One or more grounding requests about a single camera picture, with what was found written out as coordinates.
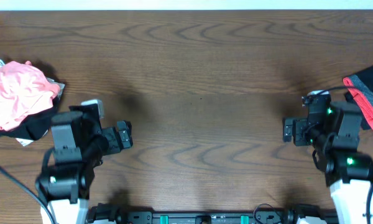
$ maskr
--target pink cloth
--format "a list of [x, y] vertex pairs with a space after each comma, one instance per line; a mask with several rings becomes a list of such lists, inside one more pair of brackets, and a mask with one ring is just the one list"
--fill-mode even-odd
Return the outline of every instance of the pink cloth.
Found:
[[59, 91], [60, 87], [49, 83], [31, 62], [10, 62], [1, 67], [0, 130], [12, 130], [28, 115], [51, 108]]

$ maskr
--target wood grain surface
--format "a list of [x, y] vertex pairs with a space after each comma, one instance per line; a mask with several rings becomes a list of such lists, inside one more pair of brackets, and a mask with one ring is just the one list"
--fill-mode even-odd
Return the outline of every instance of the wood grain surface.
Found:
[[[61, 111], [99, 98], [104, 127], [132, 122], [135, 145], [95, 169], [91, 206], [333, 208], [312, 148], [282, 142], [282, 118], [373, 65], [373, 11], [0, 12], [0, 57], [65, 82]], [[34, 189], [52, 144], [2, 138], [0, 163]], [[372, 131], [359, 149], [373, 157]], [[1, 174], [0, 223], [41, 223]]]

